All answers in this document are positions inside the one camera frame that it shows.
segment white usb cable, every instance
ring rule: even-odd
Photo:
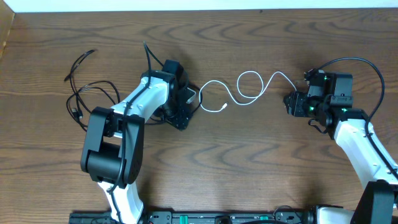
[[[254,74],[256,74],[256,75],[260,78],[260,81],[261,81],[261,91],[260,91],[260,94],[258,94],[257,96],[246,96],[246,95],[242,94],[242,93],[241,93],[241,90],[239,89],[239,79],[240,79],[243,75],[245,75],[245,74],[247,74],[247,73],[254,73]],[[281,75],[283,75],[283,76],[287,79],[287,81],[289,81],[290,84],[292,84],[294,90],[297,91],[296,86],[294,86],[294,84],[292,83],[292,81],[290,81],[289,78],[287,78],[287,76],[286,76],[285,74],[283,74],[282,72],[275,72],[274,74],[272,74],[272,76],[271,76],[271,78],[269,79],[269,81],[268,81],[266,87],[264,88],[264,82],[262,81],[262,78],[261,78],[260,74],[258,74],[258,73],[255,72],[255,71],[246,71],[246,72],[242,73],[242,74],[238,77],[238,80],[236,80],[236,88],[238,89],[238,92],[239,92],[239,94],[240,94],[241,96],[243,96],[243,97],[245,97],[245,98],[248,98],[248,99],[253,99],[253,100],[250,101],[249,103],[239,103],[239,102],[237,102],[237,101],[234,99],[234,97],[232,96],[231,92],[229,91],[229,88],[228,88],[224,83],[222,83],[222,82],[220,82],[220,81],[218,81],[218,80],[210,80],[210,81],[208,81],[206,84],[204,84],[204,85],[200,88],[199,96],[200,96],[200,94],[201,94],[201,91],[204,89],[205,86],[207,86],[207,84],[212,83],[212,82],[216,82],[216,83],[222,84],[222,85],[226,88],[226,91],[229,93],[230,97],[232,98],[232,100],[233,100],[237,105],[242,105],[242,106],[244,106],[244,105],[249,105],[249,104],[253,103],[254,101],[256,101],[262,94],[264,94],[264,92],[266,91],[266,89],[267,89],[269,83],[271,82],[271,80],[272,80],[272,78],[274,77],[275,74],[281,74]],[[222,111],[223,109],[225,109],[225,108],[227,107],[227,105],[228,105],[228,102],[227,102],[227,103],[224,103],[224,105],[223,105],[223,106],[221,107],[221,109],[219,109],[219,110],[208,110],[208,109],[206,109],[206,108],[203,106],[203,104],[201,104],[200,106],[202,107],[202,109],[204,109],[204,110],[207,111],[207,112],[217,113],[217,112],[220,112],[220,111]]]

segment wooden tabletop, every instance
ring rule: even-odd
[[[373,125],[398,160],[397,9],[17,14],[0,62],[0,223],[66,223],[70,212],[109,208],[80,169],[85,133],[66,111],[72,91],[63,79],[78,56],[96,49],[76,85],[110,80],[125,97],[147,69],[143,40],[161,60],[179,60],[197,85],[222,80],[235,95],[246,70],[266,82],[281,70],[305,90],[304,71],[366,58],[386,81]],[[372,68],[340,62],[327,70],[352,73],[354,106],[370,113],[381,92]],[[245,94],[260,88],[254,75],[241,80]],[[141,199],[174,210],[355,209],[363,190],[348,158],[306,118],[286,113],[290,91],[275,77],[257,102],[236,106],[223,86],[210,85],[203,104],[215,110],[228,101],[222,113],[199,110],[185,131],[146,126]],[[100,92],[84,100],[111,106]]]

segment wooden panel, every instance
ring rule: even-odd
[[[197,85],[256,70],[265,80],[285,72],[300,89],[303,72],[337,57],[373,61],[386,80],[374,117],[379,139],[398,159],[398,14],[396,9],[18,14],[0,63],[0,222],[65,223],[72,211],[108,209],[102,190],[80,170],[84,132],[69,117],[63,79],[89,49],[76,84],[111,80],[123,96],[146,70],[142,41],[165,60],[181,61]],[[329,68],[354,75],[354,105],[371,111],[377,75],[360,62]],[[255,77],[241,88],[257,94]],[[148,205],[175,210],[272,210],[331,203],[355,209],[363,192],[344,152],[285,112],[292,88],[276,77],[249,106],[200,110],[185,131],[148,126],[137,184]],[[110,106],[87,93],[90,107]],[[230,101],[222,86],[204,104]]]
[[[0,0],[0,59],[6,47],[7,37],[10,33],[12,20],[14,19],[14,12],[7,6],[7,4]]]

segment white wall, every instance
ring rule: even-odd
[[[398,0],[4,0],[14,12],[398,7]]]

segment white cable connector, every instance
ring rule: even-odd
[[[243,75],[245,75],[245,74],[247,74],[247,73],[254,73],[254,74],[256,74],[256,75],[260,78],[260,81],[261,81],[261,91],[260,91],[260,94],[258,94],[257,96],[246,96],[246,95],[242,94],[242,93],[241,93],[241,90],[239,89],[239,79],[240,79]],[[238,89],[238,92],[239,92],[239,94],[240,94],[241,96],[243,96],[243,97],[245,97],[245,98],[248,98],[248,99],[253,99],[253,100],[250,101],[249,103],[239,103],[239,102],[237,102],[237,101],[234,99],[234,97],[232,96],[231,92],[229,91],[229,88],[228,88],[224,83],[222,83],[222,82],[220,82],[220,81],[218,81],[218,80],[210,80],[210,81],[208,81],[206,84],[204,84],[204,85],[200,88],[199,96],[200,96],[200,94],[201,94],[201,91],[204,89],[205,86],[207,86],[207,84],[212,83],[212,82],[216,82],[216,83],[222,84],[222,85],[226,88],[226,91],[229,93],[230,97],[232,98],[232,100],[233,100],[237,105],[241,105],[241,106],[249,105],[249,104],[253,103],[254,101],[256,101],[262,94],[264,94],[264,92],[266,91],[266,89],[267,89],[269,83],[271,82],[271,80],[272,80],[272,78],[274,77],[275,74],[283,75],[283,76],[287,79],[287,81],[289,81],[290,84],[292,84],[294,90],[297,91],[296,86],[294,86],[294,84],[292,83],[292,81],[290,81],[289,78],[287,78],[287,76],[286,76],[285,74],[283,74],[282,72],[275,72],[274,74],[272,74],[272,76],[271,76],[271,78],[269,79],[269,81],[268,81],[266,87],[264,88],[264,82],[262,81],[262,78],[261,78],[260,74],[258,74],[258,73],[255,72],[255,71],[246,71],[246,72],[242,73],[242,74],[238,77],[238,79],[236,80],[236,88]],[[204,109],[204,110],[207,111],[207,112],[217,113],[217,112],[220,112],[220,111],[222,111],[223,109],[225,109],[225,108],[228,106],[228,102],[225,103],[225,104],[221,107],[221,109],[219,109],[219,110],[208,110],[208,109],[206,109],[206,108],[203,106],[203,104],[201,104],[200,106],[201,106],[202,109]]]

